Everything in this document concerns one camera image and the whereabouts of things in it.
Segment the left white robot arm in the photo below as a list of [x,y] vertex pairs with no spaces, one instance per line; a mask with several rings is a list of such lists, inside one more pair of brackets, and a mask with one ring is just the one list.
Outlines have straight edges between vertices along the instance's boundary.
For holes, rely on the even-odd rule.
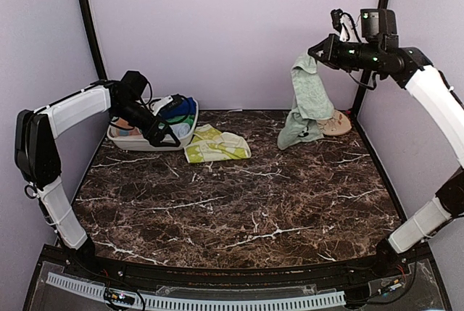
[[46,222],[62,245],[77,252],[73,265],[87,279],[102,274],[95,246],[79,223],[62,185],[62,163],[56,140],[62,133],[99,113],[124,119],[138,128],[153,147],[180,146],[161,112],[185,101],[179,94],[163,97],[150,106],[141,95],[148,80],[128,71],[121,80],[98,80],[63,99],[17,115],[14,162],[26,181],[25,194],[37,199]]

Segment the sage green towel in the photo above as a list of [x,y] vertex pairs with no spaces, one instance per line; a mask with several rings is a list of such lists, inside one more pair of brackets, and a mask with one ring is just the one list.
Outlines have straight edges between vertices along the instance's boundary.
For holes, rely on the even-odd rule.
[[318,121],[331,118],[334,112],[313,57],[306,52],[300,54],[291,67],[290,76],[294,98],[285,125],[278,134],[280,150],[321,139],[323,133]]

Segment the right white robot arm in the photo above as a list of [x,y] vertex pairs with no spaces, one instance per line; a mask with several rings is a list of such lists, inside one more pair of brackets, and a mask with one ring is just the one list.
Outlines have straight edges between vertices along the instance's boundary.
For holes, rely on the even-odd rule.
[[[374,80],[392,78],[427,111],[451,145],[458,163],[463,163],[463,103],[441,71],[415,47],[401,47],[394,11],[363,9],[361,30],[355,22],[343,21],[346,12],[331,11],[334,33],[308,49],[324,65],[347,73],[372,72]],[[398,256],[418,242],[429,239],[441,227],[463,216],[463,169],[436,192],[434,198],[401,224],[377,246],[370,271],[386,277],[398,265]]]

